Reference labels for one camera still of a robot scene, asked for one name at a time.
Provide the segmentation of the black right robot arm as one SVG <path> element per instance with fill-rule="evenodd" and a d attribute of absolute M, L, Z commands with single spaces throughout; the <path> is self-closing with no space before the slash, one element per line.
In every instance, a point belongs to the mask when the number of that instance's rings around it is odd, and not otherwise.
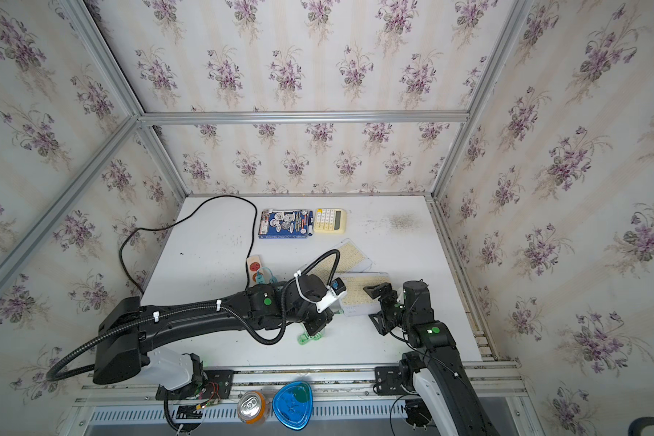
<path fill-rule="evenodd" d="M 424 427 L 433 421 L 441 435 L 497 435 L 480 397 L 465 372 L 456 341 L 448 326 L 435 319 L 428 284 L 407 281 L 398 294 L 390 283 L 366 286 L 364 292 L 381 305 L 369 318 L 378 334 L 403 332 L 410 348 L 396 367 L 375 369 L 374 392 L 401 401 L 417 396 L 422 415 L 408 415 L 409 423 Z"/>

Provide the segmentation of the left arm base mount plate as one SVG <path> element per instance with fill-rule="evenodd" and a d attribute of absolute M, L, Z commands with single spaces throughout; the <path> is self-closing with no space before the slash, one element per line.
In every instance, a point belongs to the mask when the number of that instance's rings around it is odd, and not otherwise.
<path fill-rule="evenodd" d="M 189 385 L 170 392 L 168 400 L 226 400 L 230 397 L 234 375 L 233 370 L 204 370 L 203 376 L 194 376 Z"/>

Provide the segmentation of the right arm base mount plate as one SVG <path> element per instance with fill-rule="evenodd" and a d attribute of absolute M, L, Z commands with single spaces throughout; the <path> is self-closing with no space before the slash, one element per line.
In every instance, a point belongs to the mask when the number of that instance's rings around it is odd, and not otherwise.
<path fill-rule="evenodd" d="M 376 366 L 374 368 L 374 392 L 378 396 L 407 394 L 406 372 L 399 366 Z"/>

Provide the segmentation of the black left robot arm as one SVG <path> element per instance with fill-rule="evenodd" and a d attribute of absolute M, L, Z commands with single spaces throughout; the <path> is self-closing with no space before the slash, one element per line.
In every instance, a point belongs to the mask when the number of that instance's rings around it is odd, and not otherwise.
<path fill-rule="evenodd" d="M 45 379 L 54 383 L 90 372 L 96 384 L 121 383 L 151 365 L 155 350 L 216 332 L 244 331 L 264 346 L 279 343 L 294 324 L 314 335 L 332 321 L 331 306 L 346 293 L 340 278 L 325 283 L 315 274 L 296 274 L 288 282 L 198 303 L 143 305 L 129 297 L 100 323 L 95 338 L 53 363 Z"/>

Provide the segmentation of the green charger plug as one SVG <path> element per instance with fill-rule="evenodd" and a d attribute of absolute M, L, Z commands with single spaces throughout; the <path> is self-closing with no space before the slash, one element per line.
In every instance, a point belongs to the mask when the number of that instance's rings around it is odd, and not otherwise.
<path fill-rule="evenodd" d="M 268 268 L 260 268 L 255 274 L 255 280 L 258 284 L 276 283 L 277 280 Z"/>

